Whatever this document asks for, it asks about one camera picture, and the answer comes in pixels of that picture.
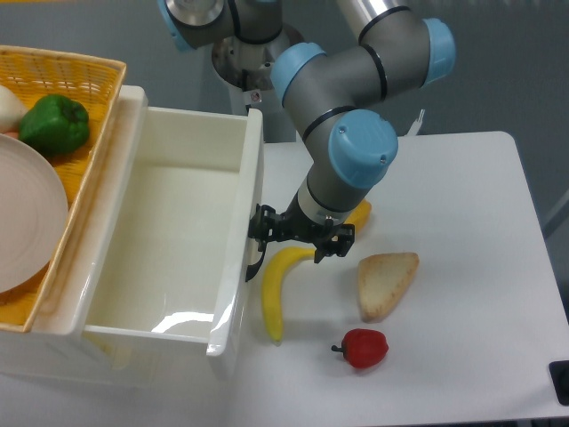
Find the bread crust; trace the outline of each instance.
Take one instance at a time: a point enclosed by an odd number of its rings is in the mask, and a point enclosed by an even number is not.
[[[359,262],[357,290],[360,312],[366,322],[388,316],[403,297],[419,268],[413,252],[376,254]]]

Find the yellow banana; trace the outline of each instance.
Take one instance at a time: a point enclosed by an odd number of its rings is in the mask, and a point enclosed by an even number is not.
[[[260,290],[263,320],[274,342],[283,339],[283,309],[281,287],[286,272],[297,262],[314,259],[314,248],[286,247],[277,252],[267,264]]]
[[[372,204],[364,199],[358,206],[356,206],[356,209],[352,211],[345,223],[354,224],[354,227],[356,227],[356,233],[358,233],[370,219],[371,212]]]

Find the white plate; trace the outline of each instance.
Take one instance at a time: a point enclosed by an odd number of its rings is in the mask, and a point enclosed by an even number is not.
[[[67,216],[65,190],[52,166],[23,142],[0,134],[0,292],[50,261]]]

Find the green bell pepper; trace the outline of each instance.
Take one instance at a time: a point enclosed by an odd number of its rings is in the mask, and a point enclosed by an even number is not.
[[[89,139],[89,113],[67,96],[46,95],[21,119],[19,138],[44,156],[71,153]]]

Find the white plastic bin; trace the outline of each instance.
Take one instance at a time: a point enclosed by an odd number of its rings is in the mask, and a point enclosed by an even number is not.
[[[88,336],[135,349],[192,345],[229,372],[260,201],[260,120],[254,110],[243,119],[148,109]]]

